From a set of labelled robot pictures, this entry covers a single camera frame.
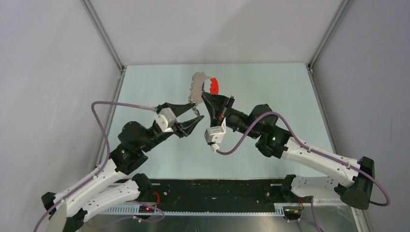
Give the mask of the green key tag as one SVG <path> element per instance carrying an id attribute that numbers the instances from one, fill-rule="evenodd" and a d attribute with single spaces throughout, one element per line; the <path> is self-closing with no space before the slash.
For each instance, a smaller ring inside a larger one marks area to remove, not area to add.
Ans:
<path id="1" fill-rule="evenodd" d="M 201 115 L 200 112 L 199 112 L 199 110 L 198 110 L 196 107 L 193 107 L 192 110 L 193 110 L 193 112 L 195 113 L 196 116 L 200 116 L 200 115 Z"/>

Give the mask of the metal key holder red handle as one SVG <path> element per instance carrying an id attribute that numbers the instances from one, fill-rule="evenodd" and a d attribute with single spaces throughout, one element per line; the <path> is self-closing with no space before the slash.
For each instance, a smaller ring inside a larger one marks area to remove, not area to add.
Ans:
<path id="1" fill-rule="evenodd" d="M 188 96 L 189 102 L 193 102 L 195 104 L 200 104 L 203 102 L 202 93 L 205 92 L 206 80 L 211 82 L 209 93 L 219 94 L 220 87 L 217 78 L 210 77 L 204 72 L 196 72 L 191 79 L 190 94 Z"/>

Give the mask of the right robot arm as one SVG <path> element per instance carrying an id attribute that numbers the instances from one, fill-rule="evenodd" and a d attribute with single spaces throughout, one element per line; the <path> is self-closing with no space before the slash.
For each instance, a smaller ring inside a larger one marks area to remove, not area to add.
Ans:
<path id="1" fill-rule="evenodd" d="M 375 172 L 372 159 L 352 159 L 308 144 L 290 126 L 279 127 L 277 121 L 283 119 L 282 115 L 267 104 L 259 104 L 245 114 L 233 108 L 233 97 L 207 92 L 201 97 L 210 115 L 205 139 L 213 152 L 221 152 L 219 145 L 230 128 L 255 139 L 256 148 L 265 157 L 297 162 L 324 174 L 312 181 L 294 174 L 286 176 L 280 192 L 285 201 L 309 196 L 339 197 L 350 207 L 369 208 Z"/>

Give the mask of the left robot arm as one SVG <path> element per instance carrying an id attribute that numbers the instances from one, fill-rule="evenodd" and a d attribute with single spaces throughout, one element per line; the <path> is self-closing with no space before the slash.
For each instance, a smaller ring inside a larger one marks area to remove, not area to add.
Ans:
<path id="1" fill-rule="evenodd" d="M 122 185 L 111 190 L 106 187 L 138 169 L 148 157 L 146 153 L 172 135 L 189 136 L 204 118 L 178 122 L 177 117 L 196 106 L 195 103 L 164 103 L 157 107 L 130 105 L 155 112 L 154 122 L 146 128 L 136 121 L 126 123 L 118 135 L 116 149 L 107 148 L 107 157 L 93 172 L 60 193 L 45 193 L 41 199 L 50 216 L 48 229 L 52 232 L 75 232 L 100 212 L 117 204 L 138 200 L 148 201 L 153 188 L 145 174 L 135 174 Z"/>

